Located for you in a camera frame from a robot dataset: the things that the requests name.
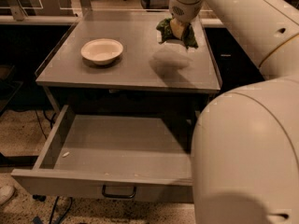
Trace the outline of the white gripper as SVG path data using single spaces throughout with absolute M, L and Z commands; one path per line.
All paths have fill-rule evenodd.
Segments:
M 203 0 L 169 0 L 169 11 L 174 19 L 170 21 L 172 34 L 181 39 L 191 22 L 199 13 Z

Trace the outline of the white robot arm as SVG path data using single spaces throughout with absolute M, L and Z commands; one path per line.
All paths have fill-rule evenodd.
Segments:
M 192 138 L 196 224 L 299 224 L 299 15 L 283 0 L 206 1 L 263 75 L 212 100 Z

